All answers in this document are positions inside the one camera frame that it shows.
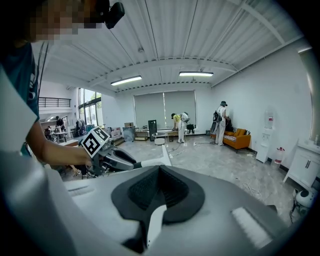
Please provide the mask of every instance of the roller shade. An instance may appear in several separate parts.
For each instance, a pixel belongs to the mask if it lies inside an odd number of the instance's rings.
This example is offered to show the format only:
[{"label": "roller shade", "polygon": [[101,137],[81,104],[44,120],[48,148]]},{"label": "roller shade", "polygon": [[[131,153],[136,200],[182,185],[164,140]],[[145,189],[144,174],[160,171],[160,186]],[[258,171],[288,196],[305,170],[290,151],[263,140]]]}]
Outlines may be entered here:
[{"label": "roller shade", "polygon": [[167,128],[173,128],[174,121],[171,114],[187,112],[190,117],[188,124],[196,124],[196,100],[195,91],[171,91],[164,93],[164,108]]},{"label": "roller shade", "polygon": [[149,120],[156,120],[157,129],[165,129],[165,109],[163,93],[134,96],[136,126],[147,126]]}]

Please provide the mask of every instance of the floor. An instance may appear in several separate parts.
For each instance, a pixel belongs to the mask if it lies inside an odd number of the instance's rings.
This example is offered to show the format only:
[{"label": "floor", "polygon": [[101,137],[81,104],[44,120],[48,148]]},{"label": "floor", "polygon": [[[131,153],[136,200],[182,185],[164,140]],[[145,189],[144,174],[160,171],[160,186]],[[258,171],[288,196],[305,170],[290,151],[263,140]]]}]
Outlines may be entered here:
[{"label": "floor", "polygon": [[[169,142],[166,147],[172,165],[234,183],[265,205],[275,205],[278,215],[290,225],[293,191],[301,190],[299,185],[291,179],[283,184],[286,172],[269,162],[257,161],[252,152],[242,149],[236,153],[227,145],[210,144],[211,141],[209,136],[190,136],[185,144],[178,144],[176,139]],[[125,142],[119,148],[130,153],[137,162],[162,156],[162,147],[149,140]],[[67,171],[62,179],[79,180],[81,174],[73,177],[73,172]]]}]

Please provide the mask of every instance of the white cabinet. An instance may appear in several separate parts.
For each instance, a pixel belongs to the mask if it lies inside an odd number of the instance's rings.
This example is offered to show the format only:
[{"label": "white cabinet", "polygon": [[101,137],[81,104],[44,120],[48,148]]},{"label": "white cabinet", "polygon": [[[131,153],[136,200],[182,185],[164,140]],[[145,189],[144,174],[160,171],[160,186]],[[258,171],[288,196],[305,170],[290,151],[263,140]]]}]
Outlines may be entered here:
[{"label": "white cabinet", "polygon": [[291,178],[304,187],[312,191],[312,185],[320,171],[320,154],[315,150],[310,150],[298,145],[291,167],[283,182]]}]

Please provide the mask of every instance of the ceiling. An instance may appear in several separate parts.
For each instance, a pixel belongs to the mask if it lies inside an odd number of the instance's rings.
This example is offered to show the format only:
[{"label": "ceiling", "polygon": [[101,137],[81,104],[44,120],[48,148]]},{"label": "ceiling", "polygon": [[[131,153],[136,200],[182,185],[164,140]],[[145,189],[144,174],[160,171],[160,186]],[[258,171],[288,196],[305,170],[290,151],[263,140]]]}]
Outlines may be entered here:
[{"label": "ceiling", "polygon": [[[303,36],[270,0],[120,2],[125,16],[113,29],[80,29],[49,44],[44,80],[103,94],[164,84],[214,86]],[[33,44],[36,60],[40,46]],[[180,71],[214,75],[179,77]],[[111,85],[138,75],[142,80]]]}]

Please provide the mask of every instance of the orange sofa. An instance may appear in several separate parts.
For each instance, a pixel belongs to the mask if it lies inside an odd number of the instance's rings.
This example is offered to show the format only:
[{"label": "orange sofa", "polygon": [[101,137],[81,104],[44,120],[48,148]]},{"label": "orange sofa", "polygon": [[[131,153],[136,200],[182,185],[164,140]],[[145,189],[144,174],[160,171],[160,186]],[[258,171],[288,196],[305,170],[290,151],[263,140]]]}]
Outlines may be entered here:
[{"label": "orange sofa", "polygon": [[[211,138],[216,138],[216,134],[211,133]],[[236,152],[238,150],[249,147],[251,135],[245,129],[235,128],[235,132],[225,131],[223,136],[223,143],[233,147]]]}]

